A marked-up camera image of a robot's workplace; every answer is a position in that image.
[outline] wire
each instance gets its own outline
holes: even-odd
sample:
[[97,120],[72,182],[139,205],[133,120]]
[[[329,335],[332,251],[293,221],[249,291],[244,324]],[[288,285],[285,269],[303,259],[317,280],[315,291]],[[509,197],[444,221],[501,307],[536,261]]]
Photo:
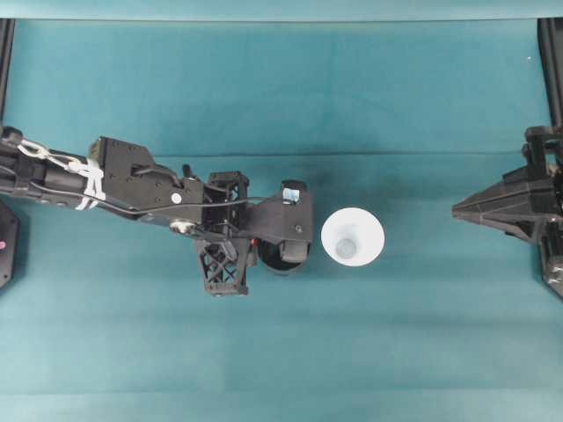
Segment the wire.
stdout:
[[102,204],[104,207],[108,207],[111,208],[115,211],[118,211],[120,213],[123,214],[127,214],[127,215],[143,215],[143,214],[148,214],[148,213],[156,213],[158,211],[166,211],[169,209],[177,209],[177,208],[186,208],[186,207],[196,207],[196,208],[215,208],[215,207],[229,207],[231,205],[239,205],[239,204],[245,204],[246,202],[250,202],[250,201],[254,201],[254,200],[273,200],[273,201],[285,201],[282,198],[267,198],[267,197],[262,197],[262,196],[251,196],[248,198],[244,198],[242,200],[230,200],[227,202],[218,202],[218,203],[212,203],[212,204],[201,204],[201,203],[187,203],[187,204],[175,204],[175,205],[166,205],[163,207],[154,207],[154,208],[145,208],[145,209],[138,209],[138,210],[132,210],[132,209],[127,209],[127,208],[123,208],[123,207],[118,207],[114,204],[111,204],[110,202],[107,202],[105,200],[99,200],[98,198],[91,196],[91,195],[87,195],[85,193],[74,193],[74,192],[69,192],[69,191],[59,191],[58,189],[51,189],[50,187],[45,187],[43,185],[39,185],[35,182],[29,182],[29,184],[37,189],[39,189],[40,191],[43,192],[47,192],[47,193],[53,193],[56,195],[65,195],[65,196],[71,196],[71,197],[75,197],[75,198],[87,198],[89,200],[95,200],[97,202],[99,202],[100,204]]
[[5,165],[0,164],[0,170],[4,170],[5,172],[10,173],[12,176],[16,176],[16,172],[10,167],[6,167]]
[[210,185],[210,184],[204,183],[204,182],[202,182],[202,183],[203,183],[203,185],[204,185],[205,187],[207,187],[208,189],[211,189],[211,190],[213,190],[213,191],[218,191],[218,192],[223,192],[223,193],[229,193],[229,189],[223,189],[222,187],[213,186],[213,185]]

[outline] bolt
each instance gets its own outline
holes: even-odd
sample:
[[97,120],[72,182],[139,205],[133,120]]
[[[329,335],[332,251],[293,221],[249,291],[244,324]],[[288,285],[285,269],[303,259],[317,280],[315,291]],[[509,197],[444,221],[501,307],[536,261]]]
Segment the bolt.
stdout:
[[180,195],[179,193],[173,193],[172,196],[170,197],[170,200],[174,204],[179,204],[182,202],[182,195]]

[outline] white cup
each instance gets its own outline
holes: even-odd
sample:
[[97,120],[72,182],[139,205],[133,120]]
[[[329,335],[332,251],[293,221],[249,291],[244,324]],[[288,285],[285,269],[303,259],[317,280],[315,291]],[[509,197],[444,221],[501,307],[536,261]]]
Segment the white cup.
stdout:
[[326,253],[344,266],[365,266],[379,256],[385,233],[379,220],[361,208],[342,208],[328,217],[321,231]]

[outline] white zip tie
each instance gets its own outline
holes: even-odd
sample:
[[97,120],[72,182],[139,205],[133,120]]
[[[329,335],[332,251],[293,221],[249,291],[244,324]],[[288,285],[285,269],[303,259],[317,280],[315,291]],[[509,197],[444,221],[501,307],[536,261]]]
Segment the white zip tie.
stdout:
[[[44,145],[25,138],[18,145],[18,149],[30,158],[47,160],[55,165],[58,165],[69,173],[79,174],[80,176],[86,178],[84,195],[93,196],[99,200],[106,200],[106,194],[102,190],[102,178],[104,178],[104,171],[99,168],[99,164],[96,160],[87,157],[87,163],[85,164],[75,156],[52,154],[51,151]],[[75,209],[82,211],[87,207],[88,209],[92,209],[97,205],[98,202],[96,200],[83,197],[82,201]]]

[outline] robotic arm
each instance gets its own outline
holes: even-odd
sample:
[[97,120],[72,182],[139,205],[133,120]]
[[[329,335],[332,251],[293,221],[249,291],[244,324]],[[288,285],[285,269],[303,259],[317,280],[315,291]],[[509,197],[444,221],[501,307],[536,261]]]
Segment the robotic arm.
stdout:
[[544,282],[563,298],[563,128],[528,127],[525,136],[526,165],[454,205],[452,215],[539,246]]
[[[14,127],[4,127],[0,140],[0,193],[76,210],[100,207],[191,237],[205,290],[214,296],[247,295],[246,267],[258,258],[282,274],[308,258],[312,197],[304,182],[283,181],[275,195],[257,198],[247,195],[249,180],[239,171],[211,173],[203,182],[189,165],[182,170],[180,178],[146,148],[106,137],[88,156],[49,150]],[[0,229],[8,239],[0,240],[1,287],[11,277],[18,229],[1,202]]]

